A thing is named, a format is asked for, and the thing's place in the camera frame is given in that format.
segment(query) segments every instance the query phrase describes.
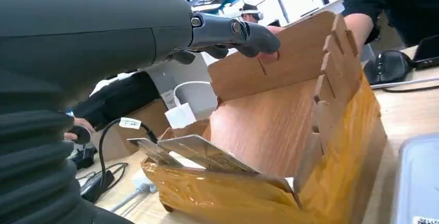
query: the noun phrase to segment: black cable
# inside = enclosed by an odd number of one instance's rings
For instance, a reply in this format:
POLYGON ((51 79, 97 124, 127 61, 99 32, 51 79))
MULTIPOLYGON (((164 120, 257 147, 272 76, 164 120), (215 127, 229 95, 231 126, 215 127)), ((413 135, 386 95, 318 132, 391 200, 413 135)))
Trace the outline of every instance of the black cable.
MULTIPOLYGON (((99 139, 99 161, 100 161, 100 166, 101 166, 101 173, 102 173, 102 178, 101 178, 101 181, 100 181, 100 189, 101 189, 101 191, 102 191, 102 193, 104 193, 105 191, 107 191, 107 189, 108 189, 108 187, 105 187, 105 181, 106 181, 106 169, 105 169, 105 162, 104 162, 104 154, 103 154, 103 152, 102 152, 102 147, 103 147, 103 144, 104 144, 104 138, 105 138, 105 135, 107 134, 107 132, 108 132, 108 130, 114 125, 114 124, 116 124, 117 122, 120 122, 121 121, 121 118, 117 118, 117 119, 115 119, 115 120, 113 120, 112 122, 110 122, 105 128, 104 128, 104 130, 102 131, 102 135, 100 136, 100 139, 99 139)), ((151 130, 151 129, 149 129, 149 127, 147 126, 147 125, 145 125, 144 123, 140 123, 140 126, 142 127, 142 128, 144 128, 146 131, 147 131, 147 135, 148 135, 148 137, 150 138, 150 140, 152 141, 152 142, 154 142, 155 144, 157 144, 157 136, 153 133, 153 131, 151 130)))
POLYGON ((92 177, 94 177, 96 174, 97 174, 97 173, 96 173, 95 171, 92 171, 92 172, 90 172, 89 174, 87 174, 87 175, 85 175, 85 176, 83 176, 83 177, 77 178, 76 180, 79 181, 79 180, 84 179, 84 178, 87 178, 87 177, 92 178, 92 177))
POLYGON ((107 189, 106 189, 105 191, 110 190, 110 189, 113 188, 116 184, 118 184, 118 182, 122 179, 123 175, 125 174, 125 168, 128 166, 128 163, 117 163, 117 164, 114 164, 114 165, 108 167, 108 169, 110 169, 111 167, 114 167, 114 166, 116 166, 116 165, 121 165, 121 166, 120 166, 119 168, 117 168, 115 171, 113 171, 113 175, 115 175, 116 173, 118 173, 121 169, 122 169, 122 173, 121 173, 121 175, 119 176, 119 178, 118 178, 116 181, 114 181, 114 183, 113 183, 112 185, 110 185, 110 186, 107 187, 107 189))
POLYGON ((439 85, 423 87, 423 88, 408 88, 408 89, 382 88, 382 90, 389 93, 409 93, 409 92, 418 92, 418 91, 430 91, 432 89, 437 89, 437 88, 439 88, 439 85))

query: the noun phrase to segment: plastic container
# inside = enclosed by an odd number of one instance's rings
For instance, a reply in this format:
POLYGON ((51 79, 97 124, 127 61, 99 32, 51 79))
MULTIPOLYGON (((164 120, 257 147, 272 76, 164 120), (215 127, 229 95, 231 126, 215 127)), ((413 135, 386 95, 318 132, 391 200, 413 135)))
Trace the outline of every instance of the plastic container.
POLYGON ((439 133, 406 140, 393 203, 393 224, 439 223, 439 133))

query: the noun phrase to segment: wooden table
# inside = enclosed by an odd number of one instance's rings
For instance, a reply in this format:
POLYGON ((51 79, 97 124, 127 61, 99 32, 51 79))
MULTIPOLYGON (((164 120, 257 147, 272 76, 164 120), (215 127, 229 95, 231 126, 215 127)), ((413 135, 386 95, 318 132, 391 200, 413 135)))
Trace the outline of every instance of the wooden table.
MULTIPOLYGON (((416 47, 413 47, 403 52, 413 58, 415 51, 416 47)), ((407 80, 434 76, 439 76, 439 67, 411 72, 407 80)), ((413 84, 395 89, 437 84, 438 82, 413 84)), ((437 132, 439 121, 439 90, 412 93, 387 93, 376 90, 375 95, 381 105, 388 144, 384 150, 363 224, 390 223, 399 148, 403 141, 410 137, 437 132)))
MULTIPOLYGON (((416 47, 404 50, 410 57, 413 57, 415 51, 416 47)), ((412 72, 408 79, 432 76, 439 76, 439 68, 412 72)), ((431 84, 434 82, 405 87, 429 86, 431 84)), ((363 224, 390 223, 398 150, 402 142, 410 137, 436 132, 439 123, 439 90, 413 93, 386 93, 376 90, 375 93, 381 104, 382 121, 389 142, 385 147, 363 224)), ((140 162, 144 158, 144 154, 137 152, 127 158, 106 163, 109 166, 124 161, 130 166, 127 168, 123 180, 106 195, 103 195, 97 202, 97 206, 111 208, 135 190, 131 177, 140 170, 140 162)), ((78 176, 97 170, 99 170, 98 160, 92 167, 80 171, 78 176)), ((168 214, 158 200, 158 193, 138 197, 117 213, 136 224, 201 224, 183 213, 168 214)))

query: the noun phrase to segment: black jacket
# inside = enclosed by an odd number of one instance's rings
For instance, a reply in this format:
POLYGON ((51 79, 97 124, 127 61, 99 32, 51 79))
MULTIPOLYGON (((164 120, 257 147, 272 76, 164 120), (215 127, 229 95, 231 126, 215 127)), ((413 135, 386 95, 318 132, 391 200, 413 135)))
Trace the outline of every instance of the black jacket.
POLYGON ((390 24, 408 46, 439 34, 439 0, 344 0, 346 16, 364 13, 376 23, 385 10, 390 24))

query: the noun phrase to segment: white card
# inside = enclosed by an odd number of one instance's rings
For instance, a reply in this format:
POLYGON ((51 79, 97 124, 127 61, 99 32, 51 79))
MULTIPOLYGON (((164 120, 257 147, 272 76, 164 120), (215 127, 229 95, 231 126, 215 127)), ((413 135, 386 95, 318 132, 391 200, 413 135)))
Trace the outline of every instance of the white card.
POLYGON ((119 126, 124 128, 139 129, 142 122, 133 118, 122 117, 119 126))

